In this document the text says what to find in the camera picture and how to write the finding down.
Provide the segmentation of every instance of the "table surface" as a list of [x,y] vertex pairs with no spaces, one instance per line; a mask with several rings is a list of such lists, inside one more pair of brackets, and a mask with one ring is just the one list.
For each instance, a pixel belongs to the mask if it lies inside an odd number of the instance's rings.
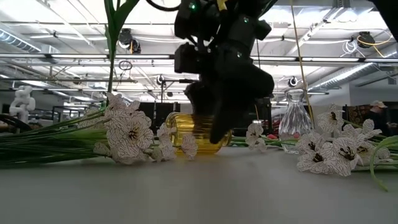
[[224,148],[195,161],[107,159],[0,170],[2,224],[398,223],[398,178],[300,173],[297,156]]

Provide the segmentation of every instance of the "person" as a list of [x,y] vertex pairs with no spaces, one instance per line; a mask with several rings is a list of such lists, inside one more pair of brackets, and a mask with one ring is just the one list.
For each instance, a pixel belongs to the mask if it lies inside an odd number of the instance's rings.
[[395,127],[397,124],[388,123],[386,117],[383,115],[384,109],[386,109],[387,106],[381,101],[373,101],[371,106],[372,108],[364,118],[373,120],[374,129],[380,129],[382,135],[390,136],[390,128]]

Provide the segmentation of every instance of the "ceiling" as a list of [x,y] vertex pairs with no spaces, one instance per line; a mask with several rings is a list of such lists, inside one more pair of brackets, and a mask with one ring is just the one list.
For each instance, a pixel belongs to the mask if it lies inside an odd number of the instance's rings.
[[[0,21],[1,25],[13,34],[41,47],[50,45],[59,50],[62,54],[107,54],[108,47],[104,38],[104,25],[107,23],[103,2],[99,0],[48,0],[40,3],[41,0],[0,0]],[[154,1],[157,4],[173,7],[180,3],[180,0]],[[352,1],[351,8],[340,11],[341,15],[336,16],[328,23],[322,24],[322,20],[331,10],[333,1],[307,1],[295,0],[294,14],[297,24],[298,39],[303,35],[310,34],[310,37],[303,41],[300,52],[303,57],[364,57],[375,55],[374,48],[353,50],[345,53],[347,41],[357,37],[359,31],[368,31],[375,38],[377,43],[385,42],[379,46],[382,50],[392,44],[395,40],[381,18],[380,14],[373,8],[373,5],[365,0]],[[133,36],[139,41],[142,54],[173,54],[177,47],[185,43],[174,37],[174,20],[176,12],[162,12],[154,9],[146,1],[141,0],[127,18],[125,28],[131,28]],[[295,31],[289,1],[278,1],[277,4],[260,19],[265,19],[273,27],[272,32],[265,40],[255,43],[253,56],[297,56],[295,49]],[[26,53],[9,44],[0,42],[0,53]],[[118,54],[125,54],[126,51],[118,47]],[[42,75],[50,73],[50,67],[39,66],[40,61],[24,59],[14,60],[22,66],[29,67],[40,72]],[[62,59],[59,64],[73,63],[76,61]],[[103,63],[104,60],[82,60],[87,63]],[[137,83],[114,83],[118,89],[131,90],[120,91],[126,98],[140,99],[142,101],[154,101],[160,98],[160,93],[149,95],[144,93],[147,90],[159,90],[156,85],[156,78],[163,74],[170,80],[182,78],[197,79],[196,74],[178,74],[174,72],[172,60],[154,61],[135,60],[138,66],[130,71],[123,72],[116,67],[118,78],[131,78]],[[261,65],[261,68],[270,73],[275,80],[275,91],[284,91],[288,88],[288,78],[295,76],[302,79],[301,69],[298,63],[294,65]],[[339,69],[337,66],[318,64],[317,66],[304,66],[303,72],[308,83],[311,84]],[[81,77],[84,79],[101,79],[109,76],[109,67],[82,67],[82,66],[57,66],[53,67],[56,78],[65,79]],[[66,83],[69,88],[90,89],[93,86],[106,84],[83,83],[74,85]],[[174,91],[173,97],[165,96],[169,101],[186,101],[187,98],[181,93],[187,84],[173,83],[168,91]]]

